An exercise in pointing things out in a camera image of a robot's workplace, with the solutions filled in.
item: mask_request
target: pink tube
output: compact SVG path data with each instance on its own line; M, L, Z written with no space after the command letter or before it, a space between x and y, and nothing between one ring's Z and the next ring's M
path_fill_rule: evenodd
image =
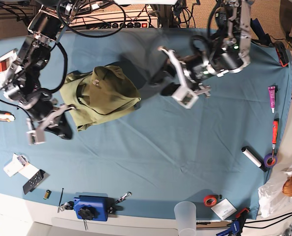
M268 87L270 108L275 113L275 86Z

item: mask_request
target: tape roll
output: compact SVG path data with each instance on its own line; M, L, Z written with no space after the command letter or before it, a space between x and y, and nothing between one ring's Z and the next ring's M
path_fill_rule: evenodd
M207 195L204 198L204 205L207 207L213 207L214 205L217 204L217 198L215 197L215 195Z
M264 157L264 165L266 167L272 168L276 164L277 164L277 156L276 155L274 155L274 157L273 157L272 154L269 153Z

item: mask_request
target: screwdriver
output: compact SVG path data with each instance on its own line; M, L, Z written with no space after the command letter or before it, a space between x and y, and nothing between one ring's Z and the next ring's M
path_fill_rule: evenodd
M272 157L274 158L274 152L276 147L276 140L277 140L277 131L278 131L278 119L274 120L273 122L273 151L272 151Z

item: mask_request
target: black knob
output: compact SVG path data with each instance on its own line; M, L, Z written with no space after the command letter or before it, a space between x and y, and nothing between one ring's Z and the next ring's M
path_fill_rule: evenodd
M93 217L95 216L94 215L94 208L84 206L84 207L80 208L80 210L78 211L78 215L80 215L83 220L92 220Z
M140 24L139 22L136 22L136 23L134 24L134 27L135 27L135 28L140 28L140 27L141 27L141 24Z
M132 22L127 23L127 28L134 28L134 24Z

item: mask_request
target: red tape roll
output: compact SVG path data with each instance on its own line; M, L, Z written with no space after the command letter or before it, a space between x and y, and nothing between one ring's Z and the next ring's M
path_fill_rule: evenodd
M207 195L204 198L204 205L207 207L213 207L215 204L217 204L217 198L215 195Z

